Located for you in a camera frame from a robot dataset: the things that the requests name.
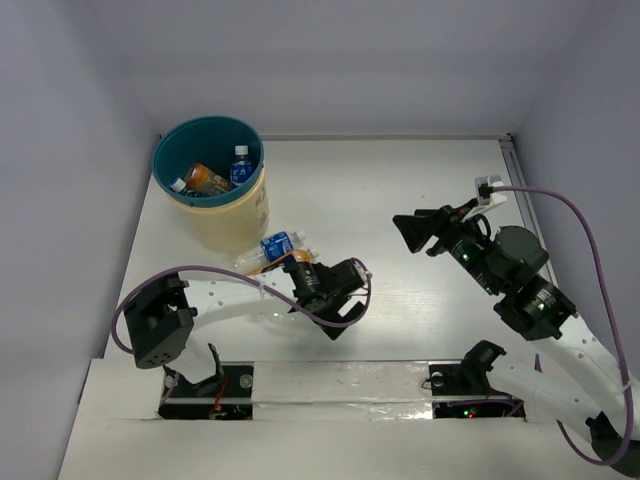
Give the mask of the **blue label clear bottle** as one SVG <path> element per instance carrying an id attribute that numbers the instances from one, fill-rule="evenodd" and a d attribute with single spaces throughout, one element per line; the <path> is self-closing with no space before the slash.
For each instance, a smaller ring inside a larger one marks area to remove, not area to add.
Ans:
<path id="1" fill-rule="evenodd" d="M 247 145 L 236 145 L 234 153 L 235 159 L 230 167 L 230 181 L 233 188 L 238 188 L 251 177 L 254 167 L 249 158 Z"/>

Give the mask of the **orange label tea bottle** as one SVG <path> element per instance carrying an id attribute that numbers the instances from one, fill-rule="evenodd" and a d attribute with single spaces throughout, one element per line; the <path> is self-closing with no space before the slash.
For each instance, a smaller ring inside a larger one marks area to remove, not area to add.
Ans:
<path id="1" fill-rule="evenodd" d="M 185 176 L 187 186 L 203 195 L 217 196 L 228 193 L 232 184 L 201 163 L 194 163 Z"/>

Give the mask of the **large clear ribbed bottle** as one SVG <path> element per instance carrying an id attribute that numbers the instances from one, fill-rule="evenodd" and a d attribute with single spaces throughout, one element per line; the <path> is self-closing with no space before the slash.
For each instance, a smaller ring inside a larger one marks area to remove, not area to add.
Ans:
<path id="1" fill-rule="evenodd" d="M 180 177 L 176 178 L 169 186 L 169 188 L 176 194 L 185 197 L 200 198 L 201 193 L 197 190 L 190 188 L 187 183 Z"/>

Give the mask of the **clear bottle white cap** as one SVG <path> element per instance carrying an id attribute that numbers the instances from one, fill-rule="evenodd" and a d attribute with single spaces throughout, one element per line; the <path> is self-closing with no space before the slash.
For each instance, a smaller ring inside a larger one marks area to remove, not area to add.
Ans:
<path id="1" fill-rule="evenodd" d="M 261 313 L 252 317 L 252 322 L 268 333 L 298 337 L 316 332 L 318 327 L 300 313 Z"/>

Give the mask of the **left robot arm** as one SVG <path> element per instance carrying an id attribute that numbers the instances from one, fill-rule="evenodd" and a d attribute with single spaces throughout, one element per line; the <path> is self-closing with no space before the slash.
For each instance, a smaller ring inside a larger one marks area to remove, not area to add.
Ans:
<path id="1" fill-rule="evenodd" d="M 189 386 L 209 395 L 221 383 L 216 365 L 199 360 L 188 371 L 176 365 L 191 349 L 193 331 L 248 315 L 300 314 L 336 340 L 364 317 L 370 299 L 371 273 L 357 258 L 333 266 L 291 262 L 257 275 L 184 265 L 135 287 L 117 307 L 111 335 L 137 368 L 187 372 Z"/>

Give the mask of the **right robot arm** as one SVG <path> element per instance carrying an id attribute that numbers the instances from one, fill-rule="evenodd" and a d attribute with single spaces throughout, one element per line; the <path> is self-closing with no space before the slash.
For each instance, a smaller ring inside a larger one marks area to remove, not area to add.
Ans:
<path id="1" fill-rule="evenodd" d="M 589 443 L 589 462 L 639 476 L 639 381 L 623 352 L 611 353 L 593 334 L 576 305 L 540 275 L 548 252 L 529 230 L 504 226 L 489 236 L 470 206 L 396 215 L 412 253 L 449 254 L 489 295 L 499 297 L 500 320 L 551 357 L 576 382 L 563 387 L 542 372 L 510 359 L 489 341 L 476 344 L 460 363 L 470 391 L 512 393 L 546 410 L 563 431 Z"/>

